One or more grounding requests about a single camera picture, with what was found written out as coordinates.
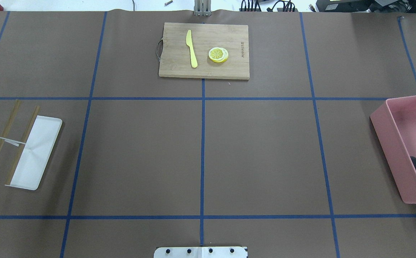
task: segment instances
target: wooden cutting board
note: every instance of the wooden cutting board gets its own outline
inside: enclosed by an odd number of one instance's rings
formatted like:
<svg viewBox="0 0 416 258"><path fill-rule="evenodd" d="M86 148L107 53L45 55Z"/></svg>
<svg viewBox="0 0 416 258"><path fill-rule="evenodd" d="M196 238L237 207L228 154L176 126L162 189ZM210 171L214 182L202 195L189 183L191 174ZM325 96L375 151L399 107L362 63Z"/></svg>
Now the wooden cutting board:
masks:
<svg viewBox="0 0 416 258"><path fill-rule="evenodd" d="M185 44L187 31L192 30L192 43L198 67L190 65L190 52ZM229 52L224 63L208 57L213 47ZM163 50L160 58L161 77L213 78L249 80L249 32L247 25L165 23Z"/></svg>

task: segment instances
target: pink container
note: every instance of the pink container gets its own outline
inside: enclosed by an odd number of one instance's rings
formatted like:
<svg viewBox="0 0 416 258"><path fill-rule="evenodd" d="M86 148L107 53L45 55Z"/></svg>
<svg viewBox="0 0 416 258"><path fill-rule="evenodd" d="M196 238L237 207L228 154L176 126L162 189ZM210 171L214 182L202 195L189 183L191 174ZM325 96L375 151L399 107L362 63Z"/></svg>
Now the pink container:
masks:
<svg viewBox="0 0 416 258"><path fill-rule="evenodd" d="M388 99L370 119L402 200L416 204L416 96Z"/></svg>

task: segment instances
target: yellow knife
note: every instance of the yellow knife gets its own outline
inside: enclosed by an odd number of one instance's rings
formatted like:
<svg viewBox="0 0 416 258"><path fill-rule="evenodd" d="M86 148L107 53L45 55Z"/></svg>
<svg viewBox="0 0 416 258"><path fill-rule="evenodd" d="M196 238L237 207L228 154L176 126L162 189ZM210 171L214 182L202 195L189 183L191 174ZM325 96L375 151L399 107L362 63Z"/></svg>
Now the yellow knife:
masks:
<svg viewBox="0 0 416 258"><path fill-rule="evenodd" d="M196 68L198 66L197 58L195 57L195 52L193 51L193 45L192 45L192 31L187 31L187 36L185 36L185 44L190 49L190 65L193 68Z"/></svg>

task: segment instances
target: lemon slice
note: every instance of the lemon slice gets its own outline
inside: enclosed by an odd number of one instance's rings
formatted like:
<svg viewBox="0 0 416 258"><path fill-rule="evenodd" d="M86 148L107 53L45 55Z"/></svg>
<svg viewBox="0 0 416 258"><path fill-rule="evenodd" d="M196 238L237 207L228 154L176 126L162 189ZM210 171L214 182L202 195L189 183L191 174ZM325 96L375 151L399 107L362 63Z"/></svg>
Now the lemon slice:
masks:
<svg viewBox="0 0 416 258"><path fill-rule="evenodd" d="M213 62L223 63L229 58L229 52L225 48L213 47L208 56Z"/></svg>

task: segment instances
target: brown table surface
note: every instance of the brown table surface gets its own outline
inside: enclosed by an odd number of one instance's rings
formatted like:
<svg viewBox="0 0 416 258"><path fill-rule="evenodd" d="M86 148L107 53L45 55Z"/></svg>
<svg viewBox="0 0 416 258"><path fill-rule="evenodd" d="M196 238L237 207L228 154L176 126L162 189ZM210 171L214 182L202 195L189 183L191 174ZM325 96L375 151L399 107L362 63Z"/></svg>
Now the brown table surface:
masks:
<svg viewBox="0 0 416 258"><path fill-rule="evenodd" d="M0 154L0 257L416 258L369 121L416 95L416 14L398 16L1 12L0 131L15 99L9 138L35 105L63 126L36 191L4 186ZM158 77L164 22L249 25L250 80Z"/></svg>

